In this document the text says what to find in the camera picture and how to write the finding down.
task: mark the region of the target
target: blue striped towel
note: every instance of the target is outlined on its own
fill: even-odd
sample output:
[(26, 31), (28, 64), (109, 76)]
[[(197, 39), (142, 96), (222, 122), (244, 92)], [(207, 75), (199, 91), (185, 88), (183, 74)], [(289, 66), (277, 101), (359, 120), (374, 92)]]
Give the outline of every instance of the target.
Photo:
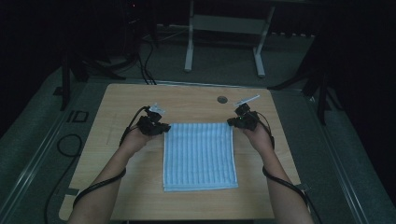
[(164, 191), (237, 188), (233, 129), (224, 123), (173, 123), (165, 134)]

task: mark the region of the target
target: white clip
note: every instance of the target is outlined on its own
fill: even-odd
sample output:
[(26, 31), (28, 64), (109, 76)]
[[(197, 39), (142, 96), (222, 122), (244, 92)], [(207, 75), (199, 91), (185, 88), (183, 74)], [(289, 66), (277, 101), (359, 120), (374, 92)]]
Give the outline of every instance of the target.
[(245, 103), (247, 103), (247, 102), (256, 100), (256, 99), (259, 98), (259, 97), (260, 97), (260, 95), (259, 95), (259, 94), (256, 94), (256, 95), (253, 96), (253, 97), (242, 99), (241, 101), (236, 102), (236, 103), (233, 104), (233, 105), (234, 105), (234, 106), (240, 106), (240, 105), (245, 104)]
[(157, 105), (157, 103), (155, 103), (154, 105), (152, 105), (152, 106), (149, 108), (149, 111), (155, 112), (155, 113), (159, 113), (159, 114), (164, 114), (164, 113), (165, 113), (165, 111), (162, 110), (162, 109)]

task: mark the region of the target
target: towel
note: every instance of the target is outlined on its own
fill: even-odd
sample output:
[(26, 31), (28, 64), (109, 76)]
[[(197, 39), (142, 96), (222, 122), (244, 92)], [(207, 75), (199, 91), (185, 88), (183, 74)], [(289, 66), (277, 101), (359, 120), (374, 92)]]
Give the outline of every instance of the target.
[(233, 129), (224, 123), (173, 123), (165, 134), (164, 191), (237, 188)]

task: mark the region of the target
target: small round object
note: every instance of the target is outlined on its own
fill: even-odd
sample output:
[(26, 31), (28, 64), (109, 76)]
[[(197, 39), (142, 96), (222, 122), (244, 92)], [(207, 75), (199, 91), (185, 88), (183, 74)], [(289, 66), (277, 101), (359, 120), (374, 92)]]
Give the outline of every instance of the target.
[(228, 102), (228, 99), (225, 96), (219, 96), (218, 97), (218, 102), (221, 103), (221, 104), (226, 104)]

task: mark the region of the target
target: gray floor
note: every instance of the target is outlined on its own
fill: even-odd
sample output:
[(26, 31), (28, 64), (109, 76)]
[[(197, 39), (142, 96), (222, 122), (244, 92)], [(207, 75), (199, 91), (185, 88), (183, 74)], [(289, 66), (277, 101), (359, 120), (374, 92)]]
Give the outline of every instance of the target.
[[(165, 32), (176, 34), (184, 30), (163, 29), (162, 37), (169, 36)], [(259, 78), (251, 47), (244, 42), (248, 38), (237, 39), (240, 45), (235, 45), (235, 39), (240, 36), (232, 37), (232, 41), (227, 42), (224, 35), (199, 33), (190, 73), (183, 71), (185, 33), (166, 38), (151, 55), (148, 70), (159, 84), (180, 82), (265, 88), (292, 77), (312, 42), (312, 39), (298, 36), (268, 37), (262, 54), (267, 76)], [(147, 57), (148, 45), (142, 46), (141, 54), (143, 59)], [(142, 83), (137, 66), (121, 69), (118, 73), (127, 77), (124, 83)], [(57, 71), (49, 76), (0, 140), (0, 202), (2, 215), (7, 215), (0, 220), (44, 223), (48, 203), (46, 218), (49, 223), (64, 223), (58, 218), (58, 212), (76, 164), (56, 186), (72, 160), (57, 151), (56, 143), (70, 133), (80, 135), (85, 142), (106, 86), (115, 82), (94, 71), (91, 76), (87, 83), (73, 81), (72, 102), (64, 112), (59, 111), (61, 98), (52, 95), (61, 85), (61, 73)], [(300, 178), (310, 188), (311, 199), (323, 223), (396, 223), (395, 208), (346, 114), (331, 105), (332, 110), (326, 111), (327, 126), (320, 125), (315, 115), (315, 101), (299, 92), (303, 85), (302, 81), (272, 93)], [(89, 112), (87, 122), (68, 122), (72, 110)], [(78, 141), (65, 139), (61, 149), (73, 154), (78, 150)], [(29, 188), (21, 188), (17, 183)], [(252, 222), (274, 223), (273, 220), (241, 220), (238, 223)]]

